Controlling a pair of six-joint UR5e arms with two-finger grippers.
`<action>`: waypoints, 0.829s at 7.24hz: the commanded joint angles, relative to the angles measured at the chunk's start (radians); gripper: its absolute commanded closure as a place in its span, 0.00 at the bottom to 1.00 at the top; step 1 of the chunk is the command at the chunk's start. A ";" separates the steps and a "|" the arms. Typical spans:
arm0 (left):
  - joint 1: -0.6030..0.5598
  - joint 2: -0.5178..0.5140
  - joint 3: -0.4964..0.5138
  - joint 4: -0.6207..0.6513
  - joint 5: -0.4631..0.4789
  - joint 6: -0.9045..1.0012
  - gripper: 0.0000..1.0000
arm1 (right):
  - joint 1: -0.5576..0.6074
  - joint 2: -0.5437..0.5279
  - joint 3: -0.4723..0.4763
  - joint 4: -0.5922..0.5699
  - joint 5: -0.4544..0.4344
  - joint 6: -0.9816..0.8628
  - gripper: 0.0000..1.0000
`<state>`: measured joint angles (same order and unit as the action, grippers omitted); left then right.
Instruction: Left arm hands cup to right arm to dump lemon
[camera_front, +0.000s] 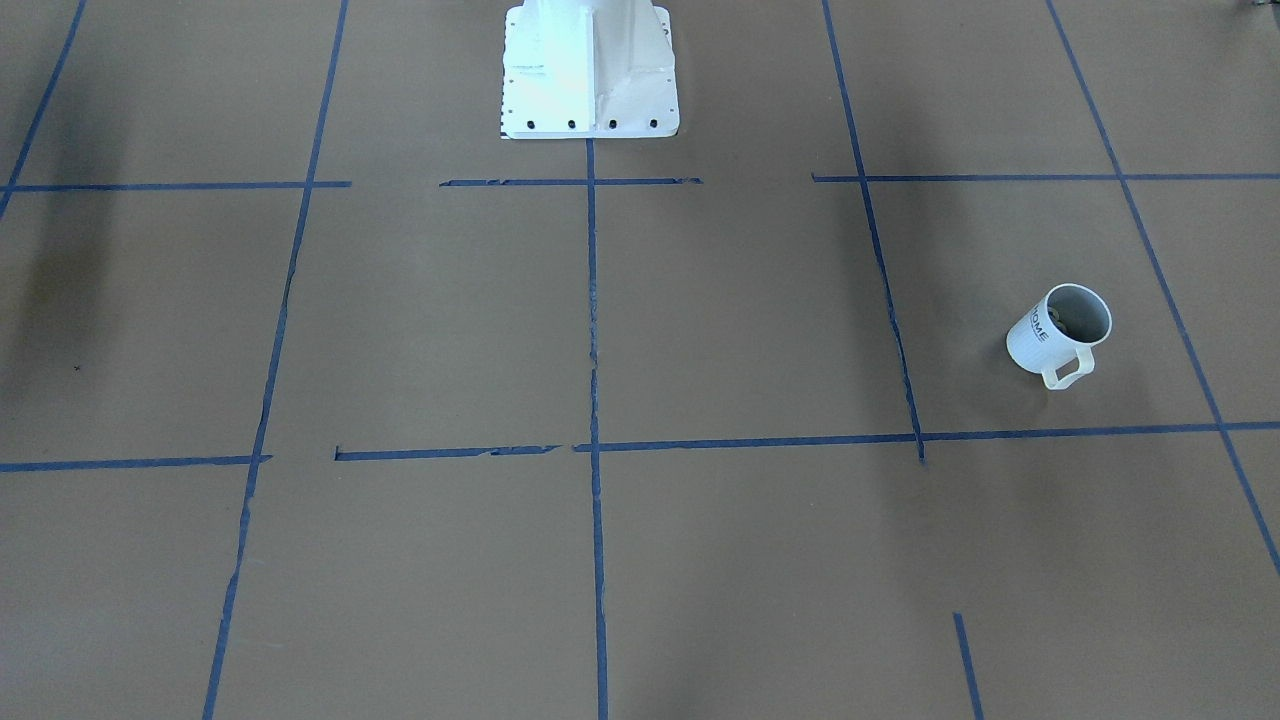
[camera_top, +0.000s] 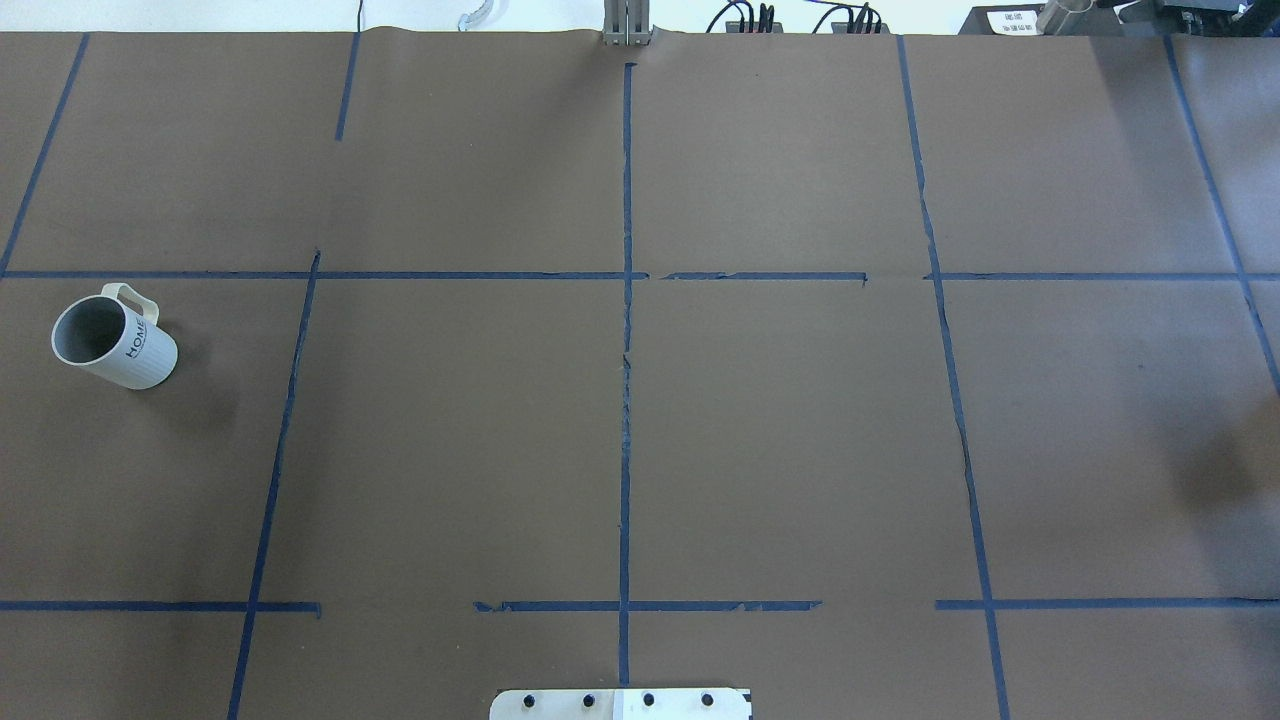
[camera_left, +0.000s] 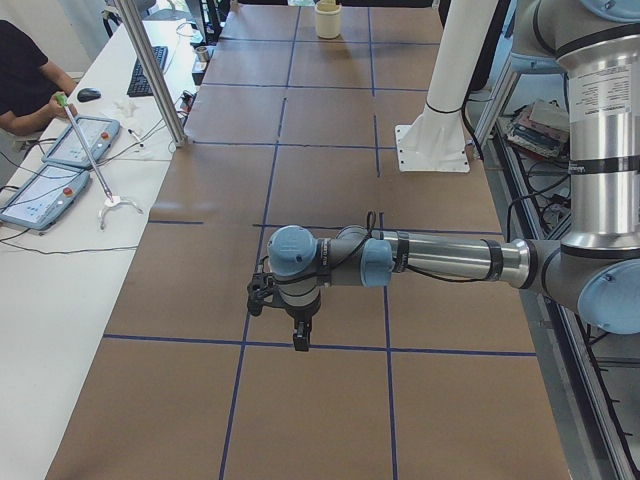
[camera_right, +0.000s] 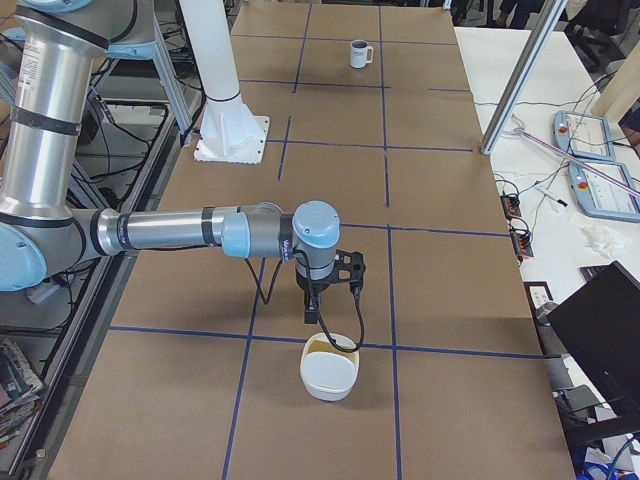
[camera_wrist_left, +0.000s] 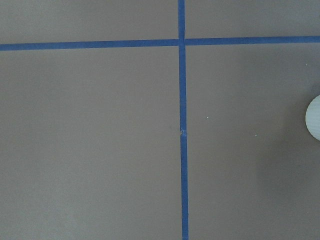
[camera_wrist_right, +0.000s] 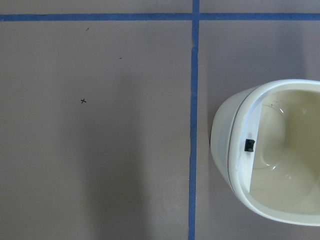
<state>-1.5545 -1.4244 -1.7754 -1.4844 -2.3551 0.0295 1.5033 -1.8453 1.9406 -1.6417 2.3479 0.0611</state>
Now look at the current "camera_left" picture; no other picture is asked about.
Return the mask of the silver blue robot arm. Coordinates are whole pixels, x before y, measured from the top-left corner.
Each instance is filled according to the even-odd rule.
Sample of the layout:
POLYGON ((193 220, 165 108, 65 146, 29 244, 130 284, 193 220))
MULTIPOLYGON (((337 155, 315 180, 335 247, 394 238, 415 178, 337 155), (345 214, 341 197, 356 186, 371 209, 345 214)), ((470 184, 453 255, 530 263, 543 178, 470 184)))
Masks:
POLYGON ((247 307, 281 308, 298 351, 327 285, 378 287, 412 271, 457 283, 533 290, 615 334, 639 330, 639 5, 522 1, 512 51, 568 75, 571 227, 558 241, 465 240, 352 226, 318 239, 277 230, 248 285, 247 307))

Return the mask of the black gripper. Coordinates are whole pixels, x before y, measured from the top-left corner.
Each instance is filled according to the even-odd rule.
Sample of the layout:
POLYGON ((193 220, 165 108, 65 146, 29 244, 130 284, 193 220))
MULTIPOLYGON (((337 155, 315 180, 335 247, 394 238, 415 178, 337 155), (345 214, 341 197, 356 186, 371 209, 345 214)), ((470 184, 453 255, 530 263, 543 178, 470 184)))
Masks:
POLYGON ((308 352, 310 349, 311 324, 313 316, 318 313, 321 307, 321 300, 315 299, 306 306, 288 306, 286 313, 294 320, 294 330, 292 334, 294 349, 298 352, 308 352))

